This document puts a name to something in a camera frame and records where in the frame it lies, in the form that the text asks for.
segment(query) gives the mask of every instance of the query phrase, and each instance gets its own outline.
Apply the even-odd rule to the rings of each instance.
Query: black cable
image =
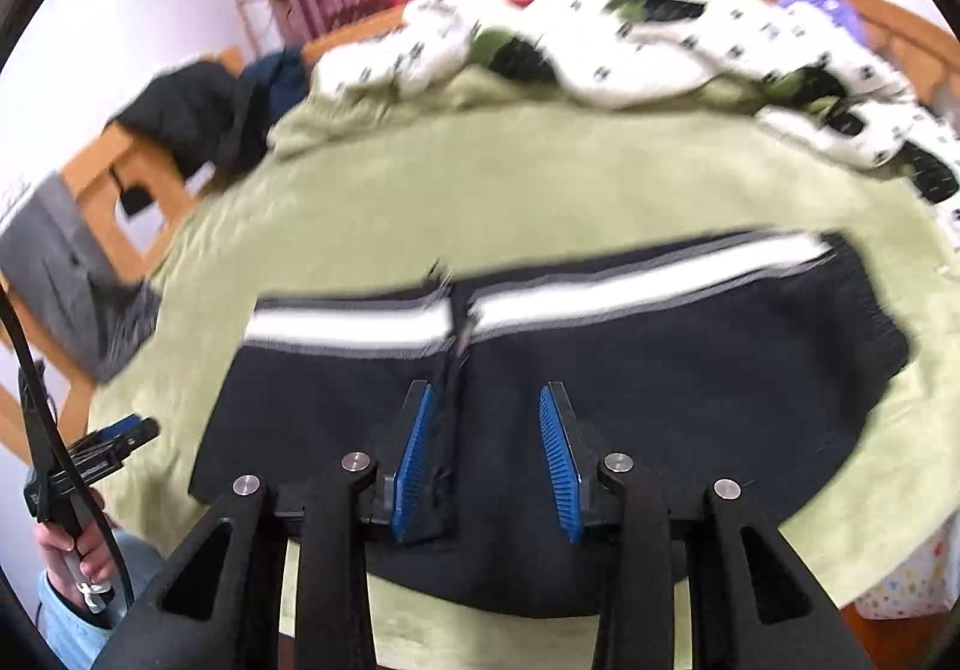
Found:
[[[56,423],[51,415],[50,406],[47,404],[47,392],[43,390],[43,382],[34,365],[34,357],[30,352],[30,345],[27,344],[27,336],[24,334],[20,319],[16,316],[16,311],[13,310],[13,304],[2,286],[0,286],[0,322],[2,322],[4,328],[7,329],[7,335],[10,337],[11,345],[13,345],[13,353],[16,354],[16,359],[20,362],[20,371],[23,373],[26,381],[27,390],[30,391],[30,397],[34,400],[34,406],[37,408],[37,415],[40,416],[40,425],[43,427],[43,432],[46,433],[47,442],[50,443],[56,460],[62,469],[64,469],[71,486],[80,494],[80,499],[83,500],[86,508],[90,511],[94,523],[96,523],[100,533],[104,536],[104,541],[107,542],[107,548],[110,550],[113,564],[116,566],[117,572],[120,575],[120,587],[123,590],[123,598],[129,610],[133,607],[133,584],[130,580],[127,563],[125,563],[123,555],[120,553],[120,548],[117,546],[116,538],[113,536],[113,530],[110,529],[110,525],[107,523],[107,516],[104,515],[104,512],[100,510],[100,506],[97,505],[97,501],[93,498],[93,492],[90,491],[90,487],[83,482],[83,478],[80,478],[80,473],[77,472],[77,467],[74,466],[73,460],[70,459],[70,454],[64,445],[64,440],[61,439],[59,431],[56,430]]]

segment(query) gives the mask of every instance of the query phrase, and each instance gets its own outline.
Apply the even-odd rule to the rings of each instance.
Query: wooden bed rail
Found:
[[[848,1],[863,17],[872,47],[899,63],[916,86],[920,99],[928,103],[960,99],[960,44],[952,34],[884,0]],[[313,67],[320,56],[333,47],[400,27],[402,14],[400,8],[381,11],[311,41],[302,51],[304,64]],[[242,56],[235,48],[224,51],[217,59],[234,73],[243,67]],[[61,174],[104,253],[125,281],[149,276],[162,260],[176,227],[197,203],[197,197],[185,189],[169,153],[116,124],[108,126],[101,136],[80,150],[62,168]],[[115,217],[120,186],[133,184],[149,190],[165,219],[160,233],[142,254],[124,235]],[[95,382],[47,336],[16,293],[11,297],[31,344],[70,382],[69,394],[61,403],[59,413],[61,432],[69,443],[85,431]],[[18,401],[2,387],[0,442],[21,459],[29,459]]]

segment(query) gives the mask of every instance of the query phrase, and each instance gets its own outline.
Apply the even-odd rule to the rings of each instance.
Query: triangular cutout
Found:
[[[174,585],[160,603],[162,611],[194,621],[210,619],[232,533],[233,526],[229,521],[222,521],[213,530],[181,574],[176,576]]]
[[[794,618],[803,618],[812,606],[797,582],[790,577],[781,560],[770,549],[760,533],[745,527],[740,530],[743,550],[750,567],[754,585],[757,615],[763,624],[779,624]]]

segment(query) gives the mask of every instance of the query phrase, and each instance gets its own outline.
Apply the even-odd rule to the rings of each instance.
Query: wooden floor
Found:
[[[847,606],[842,612],[877,670],[910,670],[914,667],[946,618],[936,615],[896,621],[868,621],[853,606]],[[294,641],[286,635],[280,635],[278,659],[278,670],[294,670]]]

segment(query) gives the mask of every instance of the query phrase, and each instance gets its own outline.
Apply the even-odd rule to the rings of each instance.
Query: white blanket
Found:
[[[525,40],[550,64],[558,84],[601,109],[625,109],[702,88],[728,74],[773,88],[802,69],[820,69],[846,95],[818,113],[771,105],[755,118],[827,158],[878,168],[907,142],[960,177],[960,142],[946,122],[916,102],[904,73],[862,47],[815,6],[761,0],[671,0],[699,5],[697,19],[623,21],[610,0],[413,0],[405,27],[323,55],[313,88],[332,99],[346,91],[393,86],[422,93],[464,67],[472,40],[500,29]],[[926,195],[954,249],[960,249],[960,192]]]

